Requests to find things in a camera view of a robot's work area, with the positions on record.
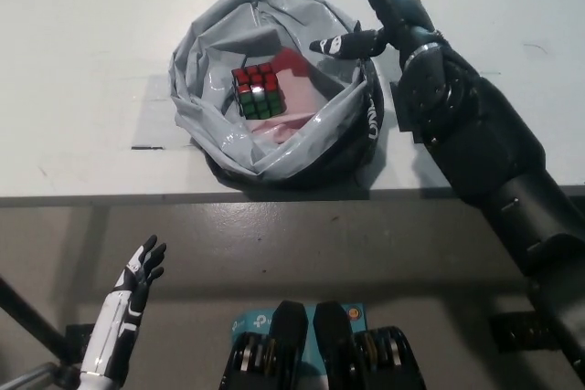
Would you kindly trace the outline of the white and black left hand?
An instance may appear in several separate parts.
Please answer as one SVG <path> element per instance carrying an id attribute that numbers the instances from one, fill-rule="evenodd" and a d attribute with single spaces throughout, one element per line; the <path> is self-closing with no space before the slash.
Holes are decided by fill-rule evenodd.
<path id="1" fill-rule="evenodd" d="M 80 369 L 81 389 L 120 389 L 128 372 L 150 288 L 164 273 L 166 244 L 150 236 L 123 268 L 102 304 Z"/>

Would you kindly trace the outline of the black right hand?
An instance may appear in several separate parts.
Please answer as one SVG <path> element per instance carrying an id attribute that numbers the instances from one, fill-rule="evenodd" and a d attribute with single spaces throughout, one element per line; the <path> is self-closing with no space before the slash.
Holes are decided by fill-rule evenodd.
<path id="1" fill-rule="evenodd" d="M 337 59 L 373 58 L 391 45 L 399 52 L 404 69 L 409 60 L 425 45 L 442 42 L 420 0 L 368 0 L 382 27 L 352 32 L 328 39 L 315 40 L 309 48 Z"/>

